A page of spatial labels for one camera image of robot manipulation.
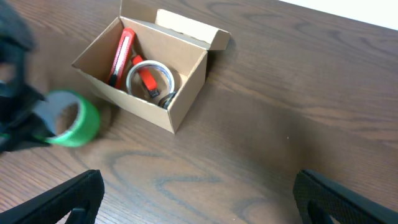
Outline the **small red black cutter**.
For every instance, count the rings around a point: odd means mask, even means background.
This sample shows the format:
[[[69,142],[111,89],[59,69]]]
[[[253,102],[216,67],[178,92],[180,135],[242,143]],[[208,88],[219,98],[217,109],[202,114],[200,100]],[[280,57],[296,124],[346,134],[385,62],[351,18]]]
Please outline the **small red black cutter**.
[[[133,55],[131,59],[133,66],[136,66],[138,63],[143,61],[144,59],[138,54]],[[156,98],[160,95],[157,82],[148,68],[140,68],[136,73],[138,73],[144,88],[147,90],[151,98]]]

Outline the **black gold correction tape dispenser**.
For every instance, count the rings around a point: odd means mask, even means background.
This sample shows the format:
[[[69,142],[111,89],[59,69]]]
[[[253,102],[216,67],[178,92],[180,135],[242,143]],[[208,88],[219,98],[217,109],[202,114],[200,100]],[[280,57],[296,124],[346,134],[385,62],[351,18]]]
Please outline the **black gold correction tape dispenser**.
[[[172,102],[172,100],[173,100],[173,98],[175,97],[176,94],[177,94],[177,91],[173,91],[173,92],[169,93],[168,95],[164,96],[158,102],[158,106],[163,108],[163,109],[167,109],[169,107],[169,105],[171,104],[171,102]]]

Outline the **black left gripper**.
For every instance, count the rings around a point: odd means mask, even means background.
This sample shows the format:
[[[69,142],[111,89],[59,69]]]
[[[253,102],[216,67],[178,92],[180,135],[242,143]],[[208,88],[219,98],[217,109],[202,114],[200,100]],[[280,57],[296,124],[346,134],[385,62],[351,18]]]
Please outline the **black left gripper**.
[[[54,136],[44,119],[34,113],[43,94],[25,81],[26,57],[35,42],[29,26],[7,2],[1,1],[1,65],[12,67],[9,80],[1,81],[1,152],[49,147],[36,134]]]

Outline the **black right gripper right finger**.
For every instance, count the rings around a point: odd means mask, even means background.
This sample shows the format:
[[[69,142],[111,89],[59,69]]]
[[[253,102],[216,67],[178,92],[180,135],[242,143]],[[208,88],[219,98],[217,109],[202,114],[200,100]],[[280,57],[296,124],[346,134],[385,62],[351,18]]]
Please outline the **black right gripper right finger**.
[[[305,224],[397,223],[397,212],[373,202],[325,176],[304,169],[298,172],[293,195]]]

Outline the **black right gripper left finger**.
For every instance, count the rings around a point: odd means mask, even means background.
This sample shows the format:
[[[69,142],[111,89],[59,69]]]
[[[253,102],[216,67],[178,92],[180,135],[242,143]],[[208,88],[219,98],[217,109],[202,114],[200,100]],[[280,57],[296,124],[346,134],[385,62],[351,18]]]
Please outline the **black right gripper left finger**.
[[[1,223],[94,224],[102,199],[104,182],[99,170],[87,170],[76,177],[1,213]]]

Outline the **cardboard box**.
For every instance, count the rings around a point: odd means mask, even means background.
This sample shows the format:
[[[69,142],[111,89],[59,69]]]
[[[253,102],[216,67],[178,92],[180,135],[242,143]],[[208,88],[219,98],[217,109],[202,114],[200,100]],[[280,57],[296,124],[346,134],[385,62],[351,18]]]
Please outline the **cardboard box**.
[[[168,108],[158,106],[133,79],[133,94],[107,84],[123,29],[136,33],[135,51],[167,66],[174,76],[176,96]],[[121,1],[119,16],[72,63],[91,91],[120,108],[175,133],[201,90],[208,51],[224,50],[230,33],[179,14],[146,6],[143,1]]]

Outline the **white clear tape roll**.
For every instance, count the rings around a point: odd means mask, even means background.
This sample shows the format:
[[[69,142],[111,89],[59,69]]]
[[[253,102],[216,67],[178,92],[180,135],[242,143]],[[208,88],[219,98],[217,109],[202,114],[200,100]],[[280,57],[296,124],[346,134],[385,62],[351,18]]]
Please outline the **white clear tape roll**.
[[[168,95],[166,95],[165,97],[163,97],[163,99],[166,99],[167,96],[171,96],[174,97],[175,94],[177,93],[175,91],[175,80],[173,77],[172,72],[162,63],[155,61],[155,60],[145,60],[142,62],[137,63],[136,65],[134,65],[126,78],[126,87],[127,87],[127,91],[130,95],[132,95],[132,79],[135,77],[136,73],[138,73],[140,70],[142,70],[143,68],[146,67],[154,67],[156,69],[158,69],[160,72],[162,72],[164,74],[164,76],[166,77],[168,84],[169,84],[169,93]]]

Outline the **green tape roll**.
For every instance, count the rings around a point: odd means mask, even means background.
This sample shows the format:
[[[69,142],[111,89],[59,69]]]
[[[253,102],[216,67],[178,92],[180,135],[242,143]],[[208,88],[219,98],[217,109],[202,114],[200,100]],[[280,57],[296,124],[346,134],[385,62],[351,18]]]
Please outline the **green tape roll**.
[[[63,133],[56,134],[56,120],[62,111],[71,105],[78,106],[72,125]],[[100,129],[100,114],[86,98],[71,90],[54,90],[45,96],[45,101],[36,104],[35,115],[44,125],[33,132],[33,137],[49,144],[65,147],[80,147],[90,142]]]

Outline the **red utility knife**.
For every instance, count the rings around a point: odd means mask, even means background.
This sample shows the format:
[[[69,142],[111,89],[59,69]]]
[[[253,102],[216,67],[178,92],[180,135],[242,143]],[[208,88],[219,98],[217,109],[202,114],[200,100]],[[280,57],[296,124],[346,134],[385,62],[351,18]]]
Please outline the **red utility knife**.
[[[136,33],[131,28],[124,28],[114,56],[113,65],[108,77],[108,85],[114,88],[121,86],[122,75],[131,53]]]

